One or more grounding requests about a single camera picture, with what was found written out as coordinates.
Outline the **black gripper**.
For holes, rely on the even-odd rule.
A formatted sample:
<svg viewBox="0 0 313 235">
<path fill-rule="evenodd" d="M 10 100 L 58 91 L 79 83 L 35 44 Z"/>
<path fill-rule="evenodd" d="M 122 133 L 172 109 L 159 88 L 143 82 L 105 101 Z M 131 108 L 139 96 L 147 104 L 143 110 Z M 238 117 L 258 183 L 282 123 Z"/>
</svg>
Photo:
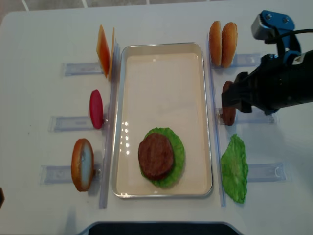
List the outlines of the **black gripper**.
<svg viewBox="0 0 313 235">
<path fill-rule="evenodd" d="M 269 113 L 269 109 L 259 98 L 255 77 L 248 72 L 239 73 L 228 89 L 222 92 L 222 106 L 235 108 L 243 113 L 251 113 L 252 106 L 255 106 L 264 113 Z"/>
</svg>

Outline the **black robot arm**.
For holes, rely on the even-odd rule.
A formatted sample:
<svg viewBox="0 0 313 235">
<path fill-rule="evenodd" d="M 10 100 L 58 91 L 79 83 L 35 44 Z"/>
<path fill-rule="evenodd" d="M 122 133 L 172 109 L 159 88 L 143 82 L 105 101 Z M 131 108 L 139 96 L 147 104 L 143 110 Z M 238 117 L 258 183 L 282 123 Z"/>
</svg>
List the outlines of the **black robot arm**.
<svg viewBox="0 0 313 235">
<path fill-rule="evenodd" d="M 222 107 L 250 113 L 255 106 L 270 115 L 312 102 L 313 52 L 302 53 L 296 37 L 312 29 L 296 30 L 288 15 L 264 10 L 254 20 L 251 32 L 255 39 L 275 44 L 277 54 L 263 56 L 253 72 L 238 74 L 222 93 Z"/>
</svg>

